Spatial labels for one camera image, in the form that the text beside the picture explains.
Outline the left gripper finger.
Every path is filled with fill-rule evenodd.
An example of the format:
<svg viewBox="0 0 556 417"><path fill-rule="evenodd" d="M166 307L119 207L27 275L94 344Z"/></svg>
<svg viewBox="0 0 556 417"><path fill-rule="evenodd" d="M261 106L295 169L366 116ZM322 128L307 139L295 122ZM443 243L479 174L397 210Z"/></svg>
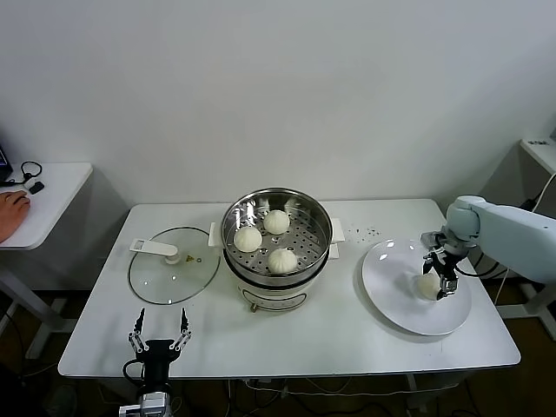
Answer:
<svg viewBox="0 0 556 417"><path fill-rule="evenodd" d="M182 315L180 321L180 334L179 337L173 342L171 348L173 350L182 350L189 342L192 332L189 328L189 319L186 314L185 308L182 308Z"/></svg>
<svg viewBox="0 0 556 417"><path fill-rule="evenodd" d="M133 330L129 332L128 335L128 341L135 352L144 352L147 350L145 341L142 338L144 315L145 308L142 308L138 318L136 319Z"/></svg>

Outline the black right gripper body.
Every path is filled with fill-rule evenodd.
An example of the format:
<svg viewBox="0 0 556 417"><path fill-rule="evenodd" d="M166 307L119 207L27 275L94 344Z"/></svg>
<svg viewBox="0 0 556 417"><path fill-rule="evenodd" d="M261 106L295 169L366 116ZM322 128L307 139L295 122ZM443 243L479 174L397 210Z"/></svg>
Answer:
<svg viewBox="0 0 556 417"><path fill-rule="evenodd" d="M456 279L455 269L464 259L462 255L453 255L444 249L433 252L433 268L440 278Z"/></svg>

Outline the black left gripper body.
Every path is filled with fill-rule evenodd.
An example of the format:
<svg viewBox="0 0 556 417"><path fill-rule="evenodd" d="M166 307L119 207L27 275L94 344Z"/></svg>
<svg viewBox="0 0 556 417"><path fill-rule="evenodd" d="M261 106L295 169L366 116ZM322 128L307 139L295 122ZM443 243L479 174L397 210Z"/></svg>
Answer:
<svg viewBox="0 0 556 417"><path fill-rule="evenodd" d="M174 361L172 340L147 340L145 349L138 355L143 364L144 383L168 383L169 366Z"/></svg>

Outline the person's hand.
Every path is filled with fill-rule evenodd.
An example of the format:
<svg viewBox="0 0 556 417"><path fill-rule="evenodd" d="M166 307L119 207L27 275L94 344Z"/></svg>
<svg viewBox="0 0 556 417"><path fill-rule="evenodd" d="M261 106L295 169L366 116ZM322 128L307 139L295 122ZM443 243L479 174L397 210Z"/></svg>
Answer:
<svg viewBox="0 0 556 417"><path fill-rule="evenodd" d="M26 191L3 192L0 195L0 242L5 242L23 224L30 210Z"/></svg>

